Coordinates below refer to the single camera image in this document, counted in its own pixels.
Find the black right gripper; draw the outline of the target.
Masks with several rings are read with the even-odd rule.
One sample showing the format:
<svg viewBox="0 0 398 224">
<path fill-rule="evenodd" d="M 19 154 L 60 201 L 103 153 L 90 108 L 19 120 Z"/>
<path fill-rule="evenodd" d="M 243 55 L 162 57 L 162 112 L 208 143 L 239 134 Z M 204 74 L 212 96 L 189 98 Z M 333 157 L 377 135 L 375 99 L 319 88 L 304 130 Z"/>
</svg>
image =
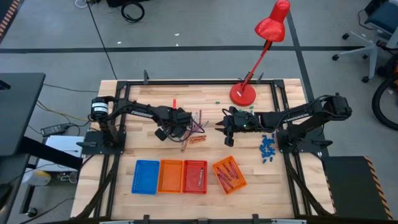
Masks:
<svg viewBox="0 0 398 224">
<path fill-rule="evenodd" d="M 245 133 L 249 130 L 249 117 L 239 112 L 236 108 L 231 107 L 232 111 L 224 109 L 223 121 L 216 123 L 217 126 L 224 126 L 224 128 L 215 128 L 215 130 L 222 132 L 226 137 L 224 143 L 229 146 L 234 146 L 234 133 Z"/>
</svg>

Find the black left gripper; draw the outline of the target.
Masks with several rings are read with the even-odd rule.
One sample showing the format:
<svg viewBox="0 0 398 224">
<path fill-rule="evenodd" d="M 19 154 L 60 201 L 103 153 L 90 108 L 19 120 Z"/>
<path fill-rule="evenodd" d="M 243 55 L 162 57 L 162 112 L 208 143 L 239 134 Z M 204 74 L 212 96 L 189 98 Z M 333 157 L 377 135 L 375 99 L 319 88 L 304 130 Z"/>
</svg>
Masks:
<svg viewBox="0 0 398 224">
<path fill-rule="evenodd" d="M 187 127 L 192 123 L 192 114 L 185 112 L 181 108 L 156 108 L 154 114 L 154 121 L 159 126 L 155 131 L 155 135 L 161 141 L 167 138 L 177 142 L 181 141 L 187 131 Z"/>
</svg>

